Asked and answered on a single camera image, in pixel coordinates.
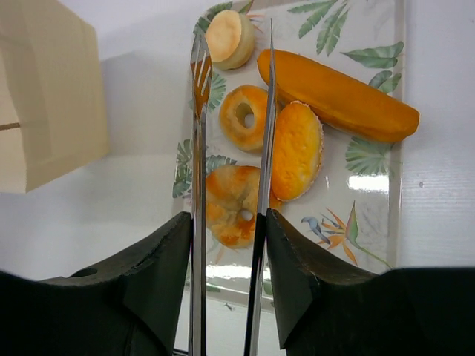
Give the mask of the round bun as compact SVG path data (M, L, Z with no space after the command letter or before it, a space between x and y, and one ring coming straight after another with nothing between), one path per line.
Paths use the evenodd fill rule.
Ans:
M211 21L206 34L213 65L221 70L242 67L255 49L255 27L234 10L223 10Z

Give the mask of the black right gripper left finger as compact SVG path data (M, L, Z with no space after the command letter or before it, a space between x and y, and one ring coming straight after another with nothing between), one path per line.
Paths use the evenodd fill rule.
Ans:
M1 273L3 355L171 355L191 216L69 277Z

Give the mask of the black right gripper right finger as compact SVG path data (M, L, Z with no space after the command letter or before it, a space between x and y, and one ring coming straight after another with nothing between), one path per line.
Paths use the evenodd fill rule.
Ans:
M267 212L280 347L288 355L472 355L474 270L374 274Z

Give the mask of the twisted croissant bread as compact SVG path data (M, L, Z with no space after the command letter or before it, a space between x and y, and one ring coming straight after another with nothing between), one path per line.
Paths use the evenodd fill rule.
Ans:
M260 173L251 165L222 165L206 177L206 227L228 248L254 242Z

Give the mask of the beige paper bag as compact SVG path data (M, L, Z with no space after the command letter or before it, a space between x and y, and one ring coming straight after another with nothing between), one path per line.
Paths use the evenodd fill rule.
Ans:
M108 151L95 29L59 1L3 1L1 191L27 193Z

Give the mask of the metal kitchen tongs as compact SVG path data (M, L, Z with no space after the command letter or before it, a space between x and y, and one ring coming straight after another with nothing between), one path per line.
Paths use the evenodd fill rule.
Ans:
M261 173L258 186L258 204L255 241L252 255L252 274L249 284L249 301L246 319L245 355L258 353L261 321L261 298L266 243L266 211L270 203L270 182L276 118L276 79L274 42L269 43L269 91L266 104L266 121L261 154ZM205 144L206 115L212 79L212 61L204 32L195 33L191 58L192 100L193 100L193 168L192 168L192 217L193 236L191 242L191 299L189 354L206 354L206 184Z

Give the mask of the ring doughnut bread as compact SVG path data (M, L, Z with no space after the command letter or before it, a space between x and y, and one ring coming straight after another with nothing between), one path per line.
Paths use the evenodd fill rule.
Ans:
M219 122L224 136L238 149L259 152L263 147L268 93L255 85L241 85L226 95Z

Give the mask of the oval muffin bread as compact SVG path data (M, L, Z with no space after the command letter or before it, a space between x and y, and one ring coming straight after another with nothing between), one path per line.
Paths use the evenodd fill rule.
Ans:
M290 102L278 114L272 159L271 189L288 202L304 195L321 168L323 126L309 105Z

